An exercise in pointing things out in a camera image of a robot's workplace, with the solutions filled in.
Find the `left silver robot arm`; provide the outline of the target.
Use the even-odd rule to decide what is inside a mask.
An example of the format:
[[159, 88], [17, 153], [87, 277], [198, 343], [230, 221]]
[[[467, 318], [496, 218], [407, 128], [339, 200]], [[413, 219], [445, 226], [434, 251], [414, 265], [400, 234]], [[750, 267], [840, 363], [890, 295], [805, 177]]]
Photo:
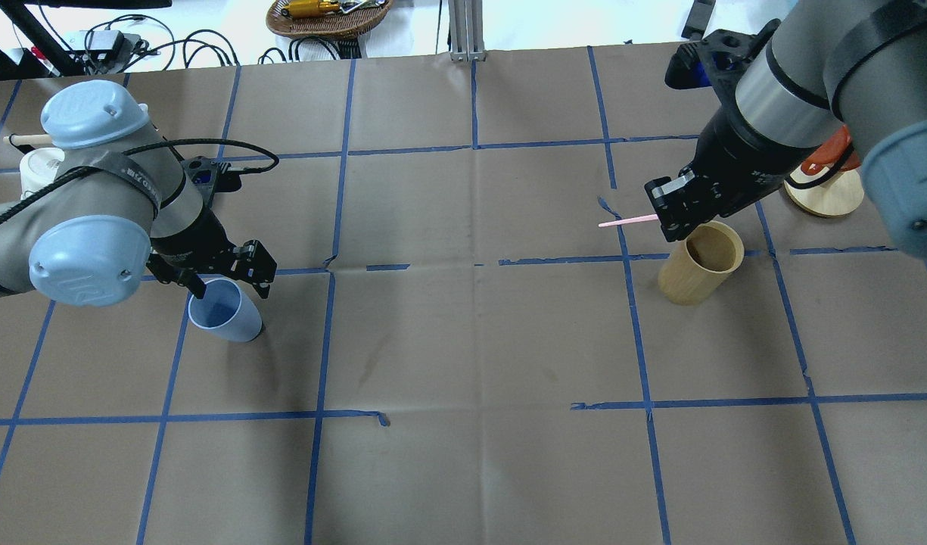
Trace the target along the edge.
[[269, 296], [276, 261], [258, 239], [232, 244], [210, 207], [269, 166], [183, 160], [179, 146], [210, 141], [163, 138], [125, 87], [102, 79], [59, 91], [41, 124], [63, 160], [46, 187], [0, 204], [0, 297], [36, 291], [68, 306], [113, 306], [145, 273], [197, 299], [203, 275]]

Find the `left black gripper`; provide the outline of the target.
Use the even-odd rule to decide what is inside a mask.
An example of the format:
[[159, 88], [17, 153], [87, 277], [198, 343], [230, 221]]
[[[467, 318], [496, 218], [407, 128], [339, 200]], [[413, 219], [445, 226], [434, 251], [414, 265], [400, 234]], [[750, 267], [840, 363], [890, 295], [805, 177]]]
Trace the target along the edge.
[[242, 170], [204, 156], [180, 162], [179, 186], [161, 204], [151, 227], [146, 269], [162, 284], [186, 288], [204, 299], [203, 275], [245, 282], [267, 299], [277, 263], [259, 239], [234, 244], [211, 208], [216, 193], [241, 189]]

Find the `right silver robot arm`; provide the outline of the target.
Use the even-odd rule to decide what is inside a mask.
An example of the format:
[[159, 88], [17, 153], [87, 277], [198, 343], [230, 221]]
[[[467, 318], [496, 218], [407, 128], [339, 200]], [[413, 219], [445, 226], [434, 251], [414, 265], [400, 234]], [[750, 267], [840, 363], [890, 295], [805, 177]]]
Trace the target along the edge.
[[666, 83], [720, 101], [692, 161], [644, 186], [668, 241], [781, 189], [847, 128], [893, 244], [927, 261], [927, 1], [798, 1], [760, 33], [685, 42]]

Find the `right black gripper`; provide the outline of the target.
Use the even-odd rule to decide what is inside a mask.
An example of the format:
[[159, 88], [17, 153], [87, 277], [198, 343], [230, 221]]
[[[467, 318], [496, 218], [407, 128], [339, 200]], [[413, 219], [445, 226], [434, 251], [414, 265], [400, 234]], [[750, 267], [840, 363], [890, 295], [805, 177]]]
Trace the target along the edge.
[[698, 136], [694, 157], [677, 177], [658, 177], [644, 191], [669, 242], [688, 238], [701, 224], [764, 199], [799, 165], [804, 148], [775, 142], [747, 122], [734, 93], [743, 76], [756, 73], [763, 47], [780, 26], [769, 20], [757, 34], [718, 29], [679, 45], [664, 82], [671, 89], [711, 86], [720, 107]]

